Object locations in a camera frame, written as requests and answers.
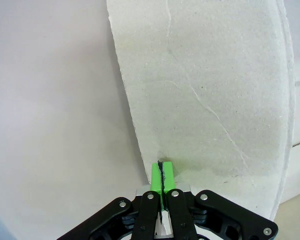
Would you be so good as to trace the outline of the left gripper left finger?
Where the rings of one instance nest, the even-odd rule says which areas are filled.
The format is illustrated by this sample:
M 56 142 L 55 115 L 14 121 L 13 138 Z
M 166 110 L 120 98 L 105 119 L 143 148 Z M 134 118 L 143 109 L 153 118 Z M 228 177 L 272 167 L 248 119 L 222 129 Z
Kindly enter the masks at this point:
M 153 240 L 162 205 L 162 164 L 153 163 L 151 184 L 130 201 L 118 197 L 59 237 L 60 240 Z

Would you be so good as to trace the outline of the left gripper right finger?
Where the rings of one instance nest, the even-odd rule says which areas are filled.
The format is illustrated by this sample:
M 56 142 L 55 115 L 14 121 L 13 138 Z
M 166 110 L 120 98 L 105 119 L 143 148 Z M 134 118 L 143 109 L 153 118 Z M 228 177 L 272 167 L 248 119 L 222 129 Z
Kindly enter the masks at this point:
M 197 228 L 222 240 L 273 240 L 279 232 L 275 222 L 211 190 L 193 194 L 177 188 L 170 161 L 161 164 L 161 186 L 176 240 L 207 240 Z

